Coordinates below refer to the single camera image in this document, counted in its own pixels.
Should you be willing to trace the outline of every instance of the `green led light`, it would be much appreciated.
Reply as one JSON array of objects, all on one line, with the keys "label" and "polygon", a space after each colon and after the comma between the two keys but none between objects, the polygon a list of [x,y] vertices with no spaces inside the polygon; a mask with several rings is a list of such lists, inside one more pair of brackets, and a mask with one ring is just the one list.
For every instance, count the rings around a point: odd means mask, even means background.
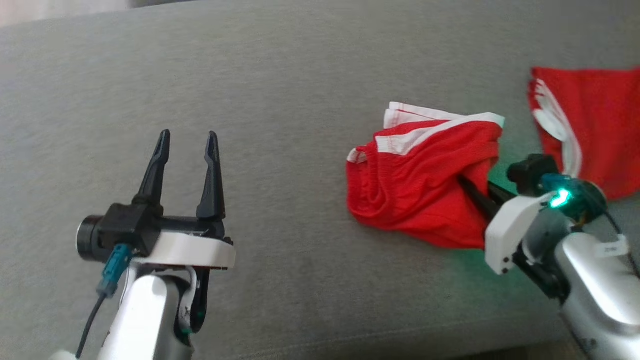
[{"label": "green led light", "polygon": [[560,189],[558,194],[549,202],[549,206],[554,209],[559,208],[569,202],[569,199],[571,199],[571,193],[566,189]]}]

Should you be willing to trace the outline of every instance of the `gray couch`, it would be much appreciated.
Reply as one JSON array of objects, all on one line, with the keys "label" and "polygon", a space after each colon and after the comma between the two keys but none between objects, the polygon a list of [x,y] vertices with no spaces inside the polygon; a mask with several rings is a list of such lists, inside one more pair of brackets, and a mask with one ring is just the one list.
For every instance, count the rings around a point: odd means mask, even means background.
[{"label": "gray couch", "polygon": [[[519,271],[355,222],[345,159],[389,101],[493,111],[505,183],[540,150],[530,67],[637,65],[639,14],[636,0],[217,0],[0,30],[0,358],[75,350],[101,271],[77,256],[76,227],[130,201],[164,128],[169,215],[195,213],[218,132],[238,253],[212,276],[196,359],[441,358],[567,337]],[[638,200],[612,206],[631,235]]]}]

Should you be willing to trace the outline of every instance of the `white plastic mount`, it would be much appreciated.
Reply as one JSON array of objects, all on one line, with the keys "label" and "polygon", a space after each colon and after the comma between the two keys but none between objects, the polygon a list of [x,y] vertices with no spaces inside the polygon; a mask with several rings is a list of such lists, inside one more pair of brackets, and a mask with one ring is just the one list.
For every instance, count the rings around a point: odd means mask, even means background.
[{"label": "white plastic mount", "polygon": [[236,264],[236,250],[233,245],[222,240],[163,231],[151,255],[146,258],[133,258],[131,262],[232,268]]},{"label": "white plastic mount", "polygon": [[540,210],[555,195],[515,197],[502,205],[484,233],[484,260],[498,275],[513,268],[513,254],[538,216]]}]

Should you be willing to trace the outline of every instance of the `black cable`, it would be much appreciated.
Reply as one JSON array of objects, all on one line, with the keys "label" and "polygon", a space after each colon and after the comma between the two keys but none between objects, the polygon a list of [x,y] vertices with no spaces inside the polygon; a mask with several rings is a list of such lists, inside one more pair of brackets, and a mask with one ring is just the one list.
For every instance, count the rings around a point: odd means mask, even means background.
[{"label": "black cable", "polygon": [[86,321],[86,325],[84,326],[84,332],[82,333],[82,338],[80,338],[80,345],[78,345],[78,351],[76,352],[76,359],[80,359],[82,356],[82,351],[84,350],[84,344],[86,343],[86,339],[89,336],[89,330],[91,330],[91,325],[95,319],[95,315],[98,313],[100,306],[104,302],[104,299],[107,298],[106,294],[100,294],[98,297],[98,302],[95,303],[93,307],[93,311],[91,311],[91,315],[89,315],[89,319]]},{"label": "black cable", "polygon": [[[618,223],[616,222],[616,219],[614,219],[613,216],[611,216],[606,206],[602,206],[598,201],[596,201],[593,198],[593,196],[591,196],[591,194],[587,192],[587,190],[585,189],[582,183],[579,183],[579,184],[580,184],[580,188],[582,189],[582,193],[584,195],[587,195],[587,197],[591,199],[593,204],[600,207],[600,209],[602,210],[602,213],[609,220],[609,223],[611,224],[611,226],[613,226],[613,229],[616,231],[616,234],[624,236],[624,234],[622,233],[622,228],[620,227],[620,225],[618,225]],[[631,263],[631,269],[633,269],[634,275],[638,279],[640,279],[640,268],[638,267],[638,264],[636,263],[633,255],[631,254],[631,250],[629,250],[629,252],[627,253],[627,259],[629,260],[629,263]]]}]

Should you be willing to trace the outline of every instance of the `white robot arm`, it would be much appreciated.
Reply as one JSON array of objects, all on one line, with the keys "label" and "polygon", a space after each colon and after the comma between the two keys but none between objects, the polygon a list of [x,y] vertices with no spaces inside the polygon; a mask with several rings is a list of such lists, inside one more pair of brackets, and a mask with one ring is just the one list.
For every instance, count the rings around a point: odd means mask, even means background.
[{"label": "white robot arm", "polygon": [[[520,268],[551,299],[590,359],[640,359],[640,276],[600,190],[557,174],[549,156],[509,168],[519,196],[490,184],[483,197],[460,183],[490,220],[485,260],[498,275]],[[617,232],[602,242],[582,225],[605,215]]]},{"label": "white robot arm", "polygon": [[[113,204],[104,216],[89,216],[79,226],[78,253],[106,267],[97,288],[99,301],[76,355],[58,352],[52,360],[81,357],[98,308],[113,297],[124,272],[120,307],[98,359],[191,359],[190,337],[200,330],[207,312],[209,273],[234,267],[236,250],[222,222],[225,203],[216,134],[209,133],[209,168],[193,218],[163,216],[160,198],[169,143],[169,130],[164,130],[131,205]],[[176,272],[186,272],[189,280]]]}]

